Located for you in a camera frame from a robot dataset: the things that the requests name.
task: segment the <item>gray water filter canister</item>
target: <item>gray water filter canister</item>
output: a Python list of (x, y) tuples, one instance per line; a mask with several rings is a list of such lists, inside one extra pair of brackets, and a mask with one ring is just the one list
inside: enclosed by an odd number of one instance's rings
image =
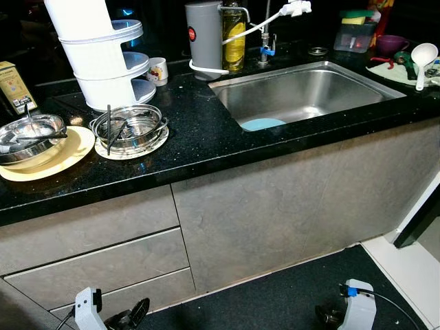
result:
[[(192, 63), (196, 67), (221, 69), (221, 1), (196, 1), (185, 5)], [(214, 80), (217, 73), (194, 71), (195, 78)]]

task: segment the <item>stainless steel sink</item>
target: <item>stainless steel sink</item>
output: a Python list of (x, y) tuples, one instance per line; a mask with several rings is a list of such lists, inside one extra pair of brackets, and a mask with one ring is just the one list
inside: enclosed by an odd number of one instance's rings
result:
[(405, 96), (327, 61), (212, 82), (209, 86), (246, 131)]

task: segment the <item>yellow bottle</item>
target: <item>yellow bottle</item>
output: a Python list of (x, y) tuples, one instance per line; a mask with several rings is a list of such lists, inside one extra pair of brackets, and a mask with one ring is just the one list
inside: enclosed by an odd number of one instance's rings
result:
[[(241, 7), (239, 0), (226, 0), (225, 7)], [(246, 30), (245, 16), (238, 10), (223, 10), (223, 40), (232, 38)], [(237, 72), (243, 69), (245, 59), (245, 37), (235, 39), (223, 46), (223, 68)]]

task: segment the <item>drawer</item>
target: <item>drawer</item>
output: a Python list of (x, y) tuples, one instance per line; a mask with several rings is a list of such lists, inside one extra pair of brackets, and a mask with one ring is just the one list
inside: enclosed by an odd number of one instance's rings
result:
[(21, 272), (4, 279), (46, 309), (75, 301), (85, 287), (110, 292), (188, 267), (180, 228)]
[(0, 227), (0, 275), (179, 225), (170, 186)]
[[(144, 282), (115, 290), (102, 295), (102, 311), (99, 316), (102, 320), (132, 309), (135, 304), (144, 298), (150, 298), (150, 311), (178, 303), (195, 295), (195, 288), (189, 268), (146, 280)], [(72, 305), (51, 310), (62, 320), (72, 309)], [(77, 329), (74, 320), (67, 324)]]

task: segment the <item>white ladle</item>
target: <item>white ladle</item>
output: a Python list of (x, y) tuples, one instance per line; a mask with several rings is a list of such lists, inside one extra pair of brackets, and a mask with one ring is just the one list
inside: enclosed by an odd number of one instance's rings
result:
[(425, 66), (435, 60), (438, 54), (439, 50), (432, 43), (422, 43), (411, 52), (412, 60), (419, 67), (417, 84), (415, 85), (417, 91), (423, 90), (425, 85)]

